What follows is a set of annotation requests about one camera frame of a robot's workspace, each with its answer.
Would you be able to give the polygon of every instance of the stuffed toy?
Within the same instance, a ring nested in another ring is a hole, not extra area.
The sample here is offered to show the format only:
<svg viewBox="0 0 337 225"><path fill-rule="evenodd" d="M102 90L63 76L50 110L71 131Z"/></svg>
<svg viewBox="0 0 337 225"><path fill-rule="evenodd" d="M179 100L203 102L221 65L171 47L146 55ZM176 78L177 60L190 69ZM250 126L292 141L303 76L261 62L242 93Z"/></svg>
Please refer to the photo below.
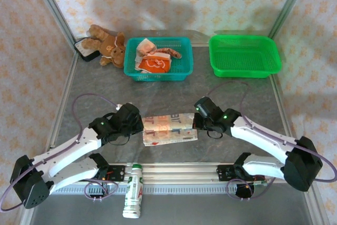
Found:
<svg viewBox="0 0 337 225"><path fill-rule="evenodd" d="M124 33L119 32L117 36L112 36L98 25L91 25L89 33L93 38L84 39L82 47L88 50L99 50L102 54L101 66L113 63L117 68L123 68L125 56Z"/></svg>

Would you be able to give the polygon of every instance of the white bottle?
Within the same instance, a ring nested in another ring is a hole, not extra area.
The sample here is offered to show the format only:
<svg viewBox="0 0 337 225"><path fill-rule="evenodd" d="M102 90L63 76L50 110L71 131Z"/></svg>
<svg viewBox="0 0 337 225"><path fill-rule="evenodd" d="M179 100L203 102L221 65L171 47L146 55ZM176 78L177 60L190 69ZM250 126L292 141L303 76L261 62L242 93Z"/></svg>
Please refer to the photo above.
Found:
<svg viewBox="0 0 337 225"><path fill-rule="evenodd" d="M142 196L143 196L142 166L136 163L132 166L132 172L127 183L123 217L139 218L141 216Z"/></svg>

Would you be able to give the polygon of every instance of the wallpaper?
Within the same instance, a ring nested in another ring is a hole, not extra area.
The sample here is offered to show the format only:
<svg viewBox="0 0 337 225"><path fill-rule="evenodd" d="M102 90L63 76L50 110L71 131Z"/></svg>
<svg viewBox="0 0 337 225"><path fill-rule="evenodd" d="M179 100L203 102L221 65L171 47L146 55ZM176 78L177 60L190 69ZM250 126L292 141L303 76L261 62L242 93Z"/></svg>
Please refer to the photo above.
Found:
<svg viewBox="0 0 337 225"><path fill-rule="evenodd" d="M43 152L73 52L43 0L0 0L0 194L19 157ZM11 192L5 207L18 204ZM13 224L17 212L0 213Z"/></svg>
<svg viewBox="0 0 337 225"><path fill-rule="evenodd" d="M127 37L185 35L207 43L216 33L267 35L285 0L56 0L75 37L91 24Z"/></svg>
<svg viewBox="0 0 337 225"><path fill-rule="evenodd" d="M285 107L297 137L310 138L337 166L337 0L298 0L276 41ZM320 178L332 178L324 165ZM337 183L320 183L330 222L337 224Z"/></svg>

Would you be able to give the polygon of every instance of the bottle cap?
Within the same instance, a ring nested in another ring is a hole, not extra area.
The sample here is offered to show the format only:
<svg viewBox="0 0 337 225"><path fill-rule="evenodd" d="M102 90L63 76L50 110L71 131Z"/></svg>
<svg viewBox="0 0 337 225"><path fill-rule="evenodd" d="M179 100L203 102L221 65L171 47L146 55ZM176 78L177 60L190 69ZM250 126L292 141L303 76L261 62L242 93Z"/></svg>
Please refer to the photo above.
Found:
<svg viewBox="0 0 337 225"><path fill-rule="evenodd" d="M132 166L132 169L133 169L133 168L141 169L142 166L141 166L139 163L135 163L135 164Z"/></svg>

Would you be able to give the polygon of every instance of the green plastic basket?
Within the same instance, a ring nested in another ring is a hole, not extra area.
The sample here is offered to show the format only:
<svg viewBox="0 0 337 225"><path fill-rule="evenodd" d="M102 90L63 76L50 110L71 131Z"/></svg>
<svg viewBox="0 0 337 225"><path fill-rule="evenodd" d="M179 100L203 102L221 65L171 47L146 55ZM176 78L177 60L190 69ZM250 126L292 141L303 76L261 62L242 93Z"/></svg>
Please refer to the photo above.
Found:
<svg viewBox="0 0 337 225"><path fill-rule="evenodd" d="M215 35L209 46L211 66L219 77L265 78L282 68L275 42L265 36Z"/></svg>
<svg viewBox="0 0 337 225"><path fill-rule="evenodd" d="M124 60L124 73L135 81L183 81L193 71L191 41L187 37L148 37L157 48L169 47L181 53L181 59L172 57L171 68L167 73L141 73L135 70L136 49L145 38L131 38L127 41Z"/></svg>

